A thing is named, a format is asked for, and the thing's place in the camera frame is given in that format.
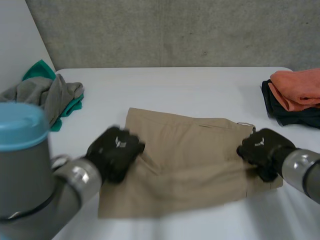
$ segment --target concrete wall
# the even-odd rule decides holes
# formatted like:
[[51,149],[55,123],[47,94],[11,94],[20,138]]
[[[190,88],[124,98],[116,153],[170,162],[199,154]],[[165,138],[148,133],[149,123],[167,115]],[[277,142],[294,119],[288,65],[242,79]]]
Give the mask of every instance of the concrete wall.
[[53,64],[24,0],[0,0],[0,93],[37,61]]
[[26,0],[57,69],[320,67],[320,0]]

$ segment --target beige fabric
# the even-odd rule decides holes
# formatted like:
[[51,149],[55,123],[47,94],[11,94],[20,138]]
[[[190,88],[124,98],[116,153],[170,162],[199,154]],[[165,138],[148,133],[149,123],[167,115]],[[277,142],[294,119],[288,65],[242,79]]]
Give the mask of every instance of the beige fabric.
[[105,183],[100,218],[158,217],[281,187],[263,183],[236,149],[253,126],[130,108],[126,127],[146,143],[120,185]]

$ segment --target stack of folded clothes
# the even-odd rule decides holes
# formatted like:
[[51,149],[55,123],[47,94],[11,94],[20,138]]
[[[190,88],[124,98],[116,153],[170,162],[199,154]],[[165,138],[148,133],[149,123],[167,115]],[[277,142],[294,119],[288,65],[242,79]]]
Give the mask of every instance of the stack of folded clothes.
[[282,126],[320,129],[320,68],[277,71],[262,82],[266,110]]
[[84,87],[80,82],[66,83],[60,74],[43,61],[34,64],[18,85],[0,93],[0,103],[16,102],[41,107],[48,119],[50,130],[58,132],[62,117],[82,108]]

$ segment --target white table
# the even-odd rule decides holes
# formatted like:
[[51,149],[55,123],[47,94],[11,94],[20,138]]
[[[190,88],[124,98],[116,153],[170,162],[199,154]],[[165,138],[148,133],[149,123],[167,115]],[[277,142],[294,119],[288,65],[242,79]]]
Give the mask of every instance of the white table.
[[[53,155],[83,155],[108,126],[125,125],[130,107],[197,118],[227,118],[270,128],[300,148],[320,151],[320,131],[280,127],[267,116],[261,82],[281,67],[90,68],[58,71],[82,82],[82,110],[51,133]],[[287,184],[218,207],[159,219],[98,219],[99,196],[54,240],[317,240],[320,206]]]

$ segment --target gray towel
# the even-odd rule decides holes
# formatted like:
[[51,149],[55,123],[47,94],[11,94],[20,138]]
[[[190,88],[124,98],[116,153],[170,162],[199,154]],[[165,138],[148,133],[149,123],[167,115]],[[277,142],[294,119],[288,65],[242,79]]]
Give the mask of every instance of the gray towel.
[[66,83],[57,74],[55,80],[42,76],[32,77],[0,94],[0,102],[17,102],[40,106],[50,127],[56,122],[67,105],[84,93],[80,82]]

